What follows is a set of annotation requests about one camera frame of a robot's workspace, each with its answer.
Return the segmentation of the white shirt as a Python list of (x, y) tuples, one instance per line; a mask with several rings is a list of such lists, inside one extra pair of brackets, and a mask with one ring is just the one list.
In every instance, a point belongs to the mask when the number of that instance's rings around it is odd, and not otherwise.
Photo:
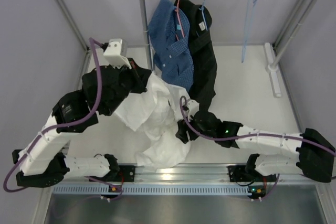
[(190, 143), (183, 144), (175, 136), (177, 122), (183, 118), (180, 98), (191, 98), (185, 88), (168, 84), (153, 73), (146, 88), (145, 93), (130, 93), (114, 114), (151, 141), (147, 150), (135, 155), (138, 166), (149, 170), (171, 168), (185, 161), (191, 148)]

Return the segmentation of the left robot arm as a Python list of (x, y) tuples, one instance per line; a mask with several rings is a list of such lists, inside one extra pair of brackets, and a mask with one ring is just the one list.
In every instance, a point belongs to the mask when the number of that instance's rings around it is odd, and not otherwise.
[(98, 124), (100, 115), (111, 116), (130, 93), (147, 92), (149, 69), (138, 66), (100, 66), (82, 76), (82, 88), (67, 93), (53, 107), (45, 127), (27, 148), (12, 152), (19, 167), (17, 186), (45, 188), (63, 179), (88, 177), (91, 181), (119, 181), (120, 167), (112, 154), (90, 158), (70, 157), (61, 149), (70, 139)]

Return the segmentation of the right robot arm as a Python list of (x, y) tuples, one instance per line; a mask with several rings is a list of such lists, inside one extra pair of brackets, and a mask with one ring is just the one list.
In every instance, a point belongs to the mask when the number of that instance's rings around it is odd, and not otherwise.
[(222, 121), (213, 113), (198, 111), (178, 122), (176, 137), (184, 144), (198, 137), (224, 148), (249, 150), (245, 176), (257, 180), (274, 174), (299, 174), (321, 183), (332, 181), (335, 147), (317, 130), (277, 134)]

